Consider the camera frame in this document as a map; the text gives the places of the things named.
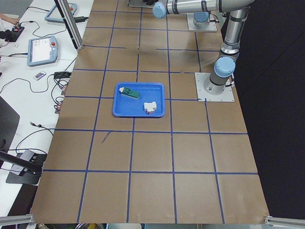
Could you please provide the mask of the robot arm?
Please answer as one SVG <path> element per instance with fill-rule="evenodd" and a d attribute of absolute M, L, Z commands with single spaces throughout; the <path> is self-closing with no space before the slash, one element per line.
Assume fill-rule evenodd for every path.
<path fill-rule="evenodd" d="M 195 12 L 193 14 L 193 25 L 197 30 L 199 30 L 215 25 L 215 23 L 210 20 L 209 12 Z"/>
<path fill-rule="evenodd" d="M 207 93 L 220 95 L 223 93 L 228 78 L 234 73 L 236 60 L 240 51 L 240 38 L 250 10 L 252 0 L 148 0 L 153 5 L 153 14 L 156 18 L 163 18 L 167 14 L 228 12 L 229 21 L 216 60 L 213 72 L 203 83 Z"/>

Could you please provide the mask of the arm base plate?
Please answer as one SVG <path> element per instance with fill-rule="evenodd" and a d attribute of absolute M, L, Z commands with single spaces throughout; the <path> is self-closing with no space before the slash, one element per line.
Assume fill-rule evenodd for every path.
<path fill-rule="evenodd" d="M 230 79 L 224 85 L 215 85 L 210 81 L 210 73 L 194 73 L 197 100 L 201 102 L 234 102 Z"/>
<path fill-rule="evenodd" d="M 207 12 L 187 13 L 188 31 L 217 32 L 214 16 Z"/>

